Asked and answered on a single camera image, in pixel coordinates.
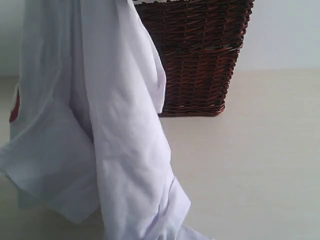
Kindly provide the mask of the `white t-shirt red print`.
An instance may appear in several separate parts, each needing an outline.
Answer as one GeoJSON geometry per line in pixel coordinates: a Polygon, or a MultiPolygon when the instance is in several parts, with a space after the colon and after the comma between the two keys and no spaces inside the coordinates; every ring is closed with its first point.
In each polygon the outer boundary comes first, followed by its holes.
{"type": "Polygon", "coordinates": [[[166,73],[131,0],[27,0],[0,170],[18,206],[106,240],[203,240],[173,173],[159,114],[166,73]]]}

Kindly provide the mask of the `dark red wicker basket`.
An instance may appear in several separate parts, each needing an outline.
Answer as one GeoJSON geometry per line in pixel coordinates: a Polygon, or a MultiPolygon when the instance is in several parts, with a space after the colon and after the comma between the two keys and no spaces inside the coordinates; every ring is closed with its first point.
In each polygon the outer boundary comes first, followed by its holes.
{"type": "Polygon", "coordinates": [[[135,5],[166,72],[163,117],[215,117],[224,111],[253,6],[253,0],[135,5]]]}

